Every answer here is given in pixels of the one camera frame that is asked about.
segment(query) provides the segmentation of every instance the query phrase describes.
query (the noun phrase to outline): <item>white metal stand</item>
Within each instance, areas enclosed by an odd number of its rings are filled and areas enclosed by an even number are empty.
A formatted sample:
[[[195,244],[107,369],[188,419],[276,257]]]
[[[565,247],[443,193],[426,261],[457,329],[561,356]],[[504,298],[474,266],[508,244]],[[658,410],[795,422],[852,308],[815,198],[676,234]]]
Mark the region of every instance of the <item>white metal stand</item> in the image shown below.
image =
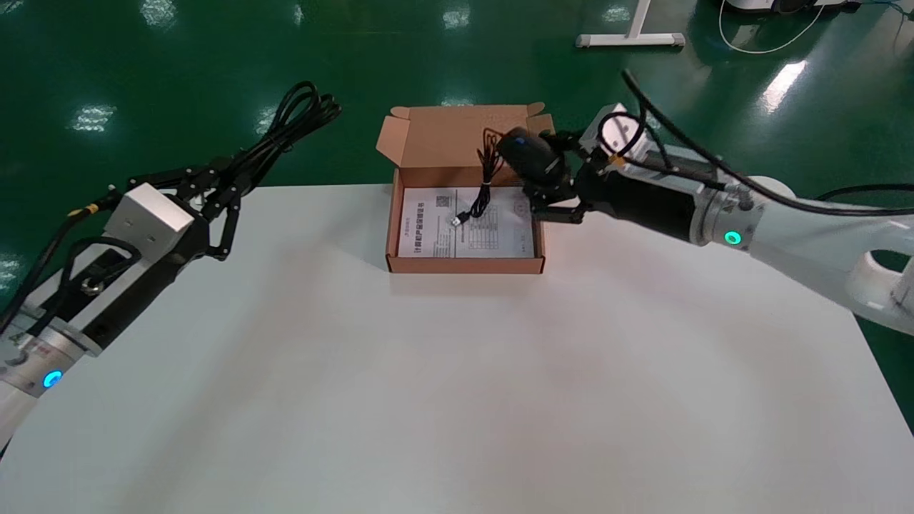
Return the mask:
[[[575,40],[578,48],[586,47],[640,47],[645,45],[684,47],[686,37],[679,32],[669,34],[642,34],[651,0],[640,0],[634,10],[634,19],[628,34],[581,34]]]

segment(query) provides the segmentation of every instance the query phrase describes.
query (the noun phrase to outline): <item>green led light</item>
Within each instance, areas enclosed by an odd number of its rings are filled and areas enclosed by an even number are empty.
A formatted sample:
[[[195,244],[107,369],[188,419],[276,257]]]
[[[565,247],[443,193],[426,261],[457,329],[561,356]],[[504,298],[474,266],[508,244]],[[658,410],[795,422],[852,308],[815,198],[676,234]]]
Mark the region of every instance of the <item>green led light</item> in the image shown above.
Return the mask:
[[[733,245],[737,245],[742,242],[742,236],[739,235],[739,232],[731,230],[724,234],[724,241]]]

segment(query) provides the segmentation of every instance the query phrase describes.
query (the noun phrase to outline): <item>blue led light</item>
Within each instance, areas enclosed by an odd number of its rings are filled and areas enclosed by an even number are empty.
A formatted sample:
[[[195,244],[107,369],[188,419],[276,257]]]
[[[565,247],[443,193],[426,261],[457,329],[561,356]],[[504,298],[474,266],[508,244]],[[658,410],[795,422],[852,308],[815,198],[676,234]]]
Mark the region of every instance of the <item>blue led light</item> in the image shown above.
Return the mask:
[[[60,381],[60,377],[63,376],[63,371],[55,369],[45,375],[45,389],[50,389],[54,384]]]

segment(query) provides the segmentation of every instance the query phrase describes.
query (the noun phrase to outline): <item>stand base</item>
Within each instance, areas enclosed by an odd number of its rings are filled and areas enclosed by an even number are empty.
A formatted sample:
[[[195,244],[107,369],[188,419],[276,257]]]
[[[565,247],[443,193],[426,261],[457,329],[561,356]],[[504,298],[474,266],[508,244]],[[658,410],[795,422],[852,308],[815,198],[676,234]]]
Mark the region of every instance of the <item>stand base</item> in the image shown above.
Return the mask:
[[[581,34],[575,39],[578,48],[587,47],[684,47],[686,37],[678,32],[670,34],[639,34],[628,37],[624,34]]]

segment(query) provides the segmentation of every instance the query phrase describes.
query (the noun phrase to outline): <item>white cable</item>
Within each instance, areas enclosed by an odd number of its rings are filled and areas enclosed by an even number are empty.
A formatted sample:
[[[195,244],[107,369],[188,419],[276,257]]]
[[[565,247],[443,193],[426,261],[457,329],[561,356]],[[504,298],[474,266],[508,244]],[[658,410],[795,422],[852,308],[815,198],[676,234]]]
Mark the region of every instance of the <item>white cable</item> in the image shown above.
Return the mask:
[[[772,48],[770,50],[746,50],[743,48],[734,47],[732,43],[727,41],[727,37],[724,36],[724,5],[726,3],[727,3],[727,0],[722,0],[720,2],[720,14],[717,15],[717,30],[720,31],[720,38],[724,40],[724,43],[727,43],[728,47],[733,48],[737,52],[742,52],[744,54],[752,54],[752,55],[770,54],[771,52],[776,52],[782,48],[787,48],[793,41],[796,41],[797,39],[800,38],[800,36],[805,34],[807,30],[809,30],[810,28],[813,28],[813,25],[815,25],[815,22],[819,19],[819,16],[822,15],[822,11],[825,10],[825,5],[823,5],[822,7],[819,7],[819,12],[815,14],[815,18],[813,18],[813,22],[810,23],[809,25],[807,25],[806,28],[804,28],[800,34],[797,34],[793,39],[784,43],[783,45],[780,45],[777,48]]]

